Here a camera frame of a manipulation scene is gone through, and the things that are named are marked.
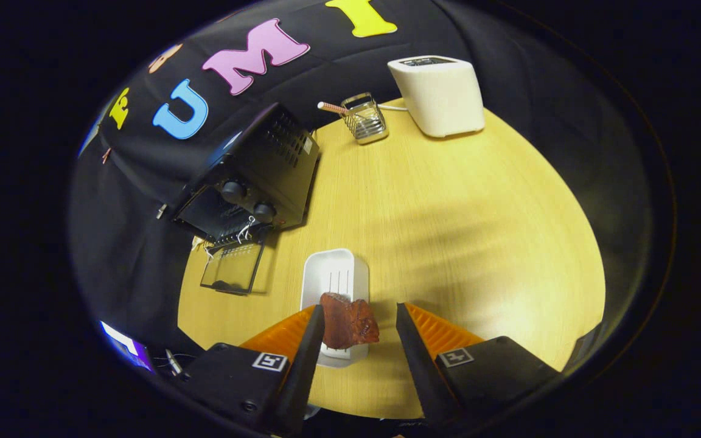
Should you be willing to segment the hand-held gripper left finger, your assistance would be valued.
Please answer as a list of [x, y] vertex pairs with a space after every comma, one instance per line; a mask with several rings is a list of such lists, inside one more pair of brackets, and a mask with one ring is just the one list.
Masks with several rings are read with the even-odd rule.
[[234, 437], [302, 430], [325, 329], [312, 305], [246, 341], [214, 344], [185, 369], [180, 392]]

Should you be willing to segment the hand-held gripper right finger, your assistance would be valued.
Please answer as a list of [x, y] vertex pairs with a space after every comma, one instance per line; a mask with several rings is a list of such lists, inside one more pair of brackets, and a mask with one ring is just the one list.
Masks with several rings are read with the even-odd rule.
[[508, 336], [483, 340], [409, 302], [397, 304], [397, 332], [433, 427], [490, 426], [561, 377]]

